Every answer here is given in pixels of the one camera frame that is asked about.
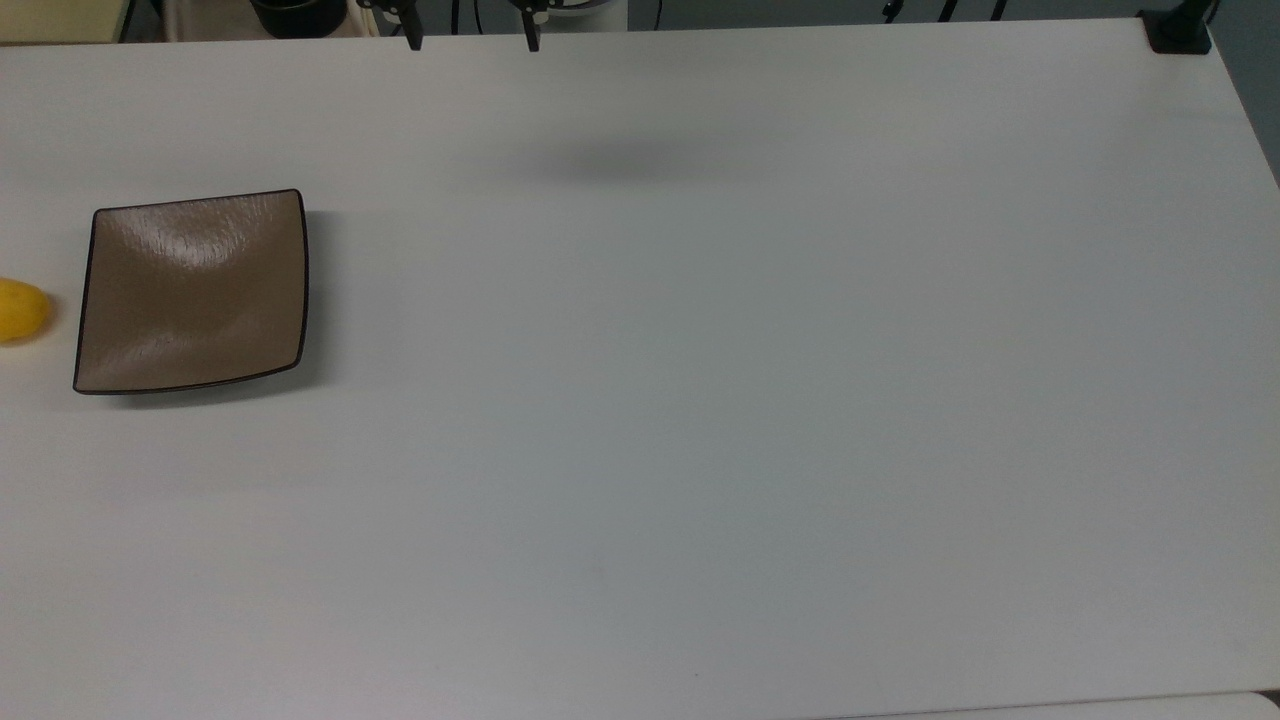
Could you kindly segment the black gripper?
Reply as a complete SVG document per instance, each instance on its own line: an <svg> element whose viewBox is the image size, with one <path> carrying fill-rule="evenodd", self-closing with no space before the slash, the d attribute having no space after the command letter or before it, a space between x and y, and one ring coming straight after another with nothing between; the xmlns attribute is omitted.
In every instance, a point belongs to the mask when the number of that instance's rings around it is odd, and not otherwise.
<svg viewBox="0 0 1280 720"><path fill-rule="evenodd" d="M404 15L404 37L412 51L421 50L424 32L416 1L357 1L356 4L364 9L378 9L388 15ZM548 1L509 1L509 5L520 13L529 51L539 53L541 49L539 17L548 12Z"/></svg>

